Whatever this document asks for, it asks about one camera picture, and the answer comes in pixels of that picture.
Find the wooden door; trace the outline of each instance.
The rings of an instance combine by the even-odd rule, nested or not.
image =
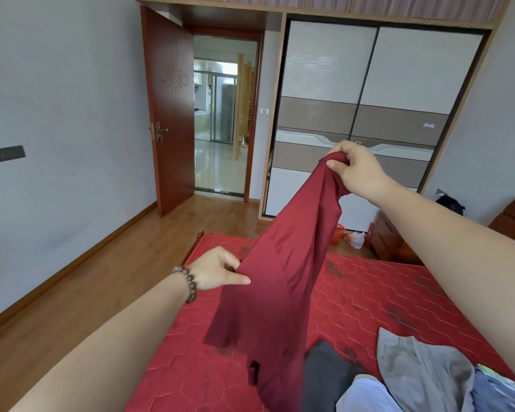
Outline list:
[[[162,217],[194,194],[193,35],[145,6],[141,20]]]

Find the red mattress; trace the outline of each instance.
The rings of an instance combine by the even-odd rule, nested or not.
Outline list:
[[[188,263],[221,245],[239,258],[253,241],[206,234]],[[254,412],[264,410],[247,384],[245,356],[201,344],[221,289],[199,292],[185,305],[152,359],[129,412]],[[422,266],[328,253],[311,296],[307,344],[327,340],[348,361],[381,378],[376,361],[378,328],[429,344],[454,346],[515,380],[514,373]]]

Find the baseboard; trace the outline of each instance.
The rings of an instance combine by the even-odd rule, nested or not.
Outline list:
[[[150,206],[145,208],[139,214],[137,214],[134,218],[130,219],[122,226],[117,228],[115,231],[107,235],[103,240],[98,242],[91,249],[78,256],[75,260],[66,265],[63,269],[57,272],[55,275],[50,277],[48,280],[42,282],[32,291],[30,291],[27,295],[19,299],[16,303],[14,303],[9,308],[6,308],[3,312],[0,313],[0,327],[12,319],[15,315],[23,311],[27,308],[28,305],[33,303],[36,299],[41,297],[44,292],[50,290],[54,285],[59,283],[63,278],[65,278],[69,273],[79,267],[82,263],[88,260],[90,257],[95,255],[99,250],[103,249],[107,244],[116,239],[119,235],[124,233],[128,228],[133,226],[136,222],[138,222],[145,215],[149,214],[153,209],[157,207],[157,202],[153,202]]]

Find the red fabric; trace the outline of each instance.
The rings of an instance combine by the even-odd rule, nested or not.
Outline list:
[[[322,158],[256,241],[238,272],[248,286],[226,286],[206,344],[247,354],[249,382],[271,412],[299,411],[311,291],[349,191]]]

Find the gray wall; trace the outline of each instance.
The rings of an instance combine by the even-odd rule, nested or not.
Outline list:
[[[257,106],[259,108],[268,108],[269,114],[260,114],[259,109],[257,110],[256,131],[254,136],[254,157],[252,161],[252,172],[250,175],[250,199],[261,198],[261,186],[263,185],[263,170],[265,166],[269,124],[273,118],[273,110],[271,107],[273,105],[273,91],[275,89],[280,45],[280,32],[265,32]]]
[[[515,198],[515,0],[426,190],[442,189],[487,225]]]
[[[134,0],[0,0],[0,312],[156,200]]]

